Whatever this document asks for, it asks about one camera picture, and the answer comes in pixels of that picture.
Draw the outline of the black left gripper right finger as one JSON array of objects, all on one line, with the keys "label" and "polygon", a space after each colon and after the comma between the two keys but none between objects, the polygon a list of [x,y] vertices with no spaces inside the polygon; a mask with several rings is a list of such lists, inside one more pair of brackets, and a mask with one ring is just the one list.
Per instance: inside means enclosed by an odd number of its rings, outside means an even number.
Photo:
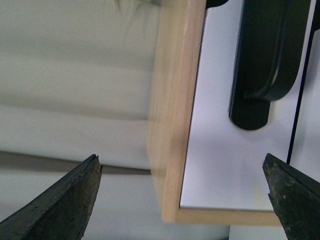
[{"label": "black left gripper right finger", "polygon": [[268,153],[262,166],[269,200],[289,240],[320,238],[320,183]]}]

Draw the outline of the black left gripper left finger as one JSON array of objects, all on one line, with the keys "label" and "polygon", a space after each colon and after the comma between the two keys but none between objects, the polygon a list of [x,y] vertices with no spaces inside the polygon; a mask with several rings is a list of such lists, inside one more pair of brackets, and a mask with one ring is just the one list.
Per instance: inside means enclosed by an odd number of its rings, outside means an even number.
[{"label": "black left gripper left finger", "polygon": [[0,223],[2,240],[80,240],[97,199],[102,166],[95,154]]}]

